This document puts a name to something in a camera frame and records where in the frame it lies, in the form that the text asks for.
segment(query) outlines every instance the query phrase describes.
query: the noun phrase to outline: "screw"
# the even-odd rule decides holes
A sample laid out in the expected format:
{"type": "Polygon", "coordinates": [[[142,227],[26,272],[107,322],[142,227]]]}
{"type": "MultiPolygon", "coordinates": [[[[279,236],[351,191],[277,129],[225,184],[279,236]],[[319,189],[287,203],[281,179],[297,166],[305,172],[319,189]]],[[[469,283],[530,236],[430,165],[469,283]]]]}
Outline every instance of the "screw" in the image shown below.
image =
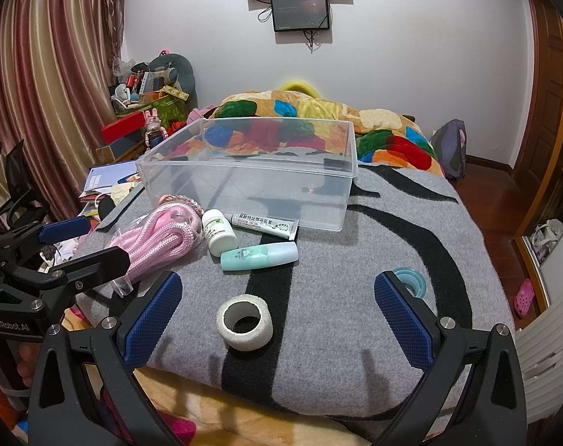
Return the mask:
{"type": "Polygon", "coordinates": [[[508,335],[510,330],[508,330],[508,327],[505,324],[499,323],[496,325],[496,332],[500,335],[508,335]]]}
{"type": "Polygon", "coordinates": [[[442,325],[445,329],[454,329],[456,322],[450,317],[443,317],[440,319],[440,325],[442,325]]]}
{"type": "Polygon", "coordinates": [[[59,323],[52,324],[50,327],[48,327],[48,333],[50,335],[56,335],[59,332],[60,332],[60,324],[59,323]]]}
{"type": "Polygon", "coordinates": [[[116,325],[116,322],[119,321],[116,317],[106,317],[102,320],[102,328],[104,329],[111,329],[116,325]]]}

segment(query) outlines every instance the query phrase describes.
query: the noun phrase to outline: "bottle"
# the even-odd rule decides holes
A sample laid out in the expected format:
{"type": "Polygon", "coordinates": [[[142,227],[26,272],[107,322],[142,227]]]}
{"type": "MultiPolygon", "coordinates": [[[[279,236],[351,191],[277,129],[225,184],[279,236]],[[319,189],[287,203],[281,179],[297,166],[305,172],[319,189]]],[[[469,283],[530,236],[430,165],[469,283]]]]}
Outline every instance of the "bottle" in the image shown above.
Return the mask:
{"type": "Polygon", "coordinates": [[[298,259],[298,247],[293,241],[257,245],[221,254],[221,269],[224,272],[254,270],[268,266],[284,265],[298,259]]]}
{"type": "Polygon", "coordinates": [[[220,257],[224,251],[238,248],[238,238],[232,225],[218,209],[210,209],[203,214],[203,230],[207,246],[213,256],[220,257]]]}

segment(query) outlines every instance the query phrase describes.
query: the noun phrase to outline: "stack of papers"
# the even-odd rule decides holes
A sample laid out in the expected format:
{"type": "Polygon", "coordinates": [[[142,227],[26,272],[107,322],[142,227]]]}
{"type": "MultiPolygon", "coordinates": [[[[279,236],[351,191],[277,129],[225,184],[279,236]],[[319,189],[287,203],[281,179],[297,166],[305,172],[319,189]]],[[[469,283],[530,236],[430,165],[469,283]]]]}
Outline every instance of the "stack of papers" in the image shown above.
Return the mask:
{"type": "Polygon", "coordinates": [[[95,201],[95,198],[100,194],[109,194],[112,186],[118,184],[119,180],[134,174],[137,174],[135,161],[125,161],[92,168],[79,198],[83,202],[95,201]]]}

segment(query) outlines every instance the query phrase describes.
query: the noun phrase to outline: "pink rope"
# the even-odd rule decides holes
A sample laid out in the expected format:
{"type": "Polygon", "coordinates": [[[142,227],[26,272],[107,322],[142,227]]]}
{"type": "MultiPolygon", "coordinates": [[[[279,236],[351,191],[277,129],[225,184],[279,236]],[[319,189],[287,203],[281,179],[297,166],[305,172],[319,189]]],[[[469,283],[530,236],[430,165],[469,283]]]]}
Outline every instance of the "pink rope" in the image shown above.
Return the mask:
{"type": "Polygon", "coordinates": [[[135,227],[117,236],[110,246],[129,253],[129,278],[135,282],[150,268],[184,256],[201,230],[201,219],[190,204],[168,201],[158,206],[135,227]]]}

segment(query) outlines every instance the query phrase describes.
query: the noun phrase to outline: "tape roll hole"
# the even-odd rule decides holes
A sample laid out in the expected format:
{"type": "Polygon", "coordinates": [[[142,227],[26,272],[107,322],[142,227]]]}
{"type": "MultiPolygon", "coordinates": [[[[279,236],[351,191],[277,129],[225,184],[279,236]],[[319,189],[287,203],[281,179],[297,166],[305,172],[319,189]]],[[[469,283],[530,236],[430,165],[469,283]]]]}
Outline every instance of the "tape roll hole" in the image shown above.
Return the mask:
{"type": "Polygon", "coordinates": [[[224,325],[234,333],[248,333],[261,321],[261,311],[254,303],[240,301],[230,305],[224,313],[224,325]]]}

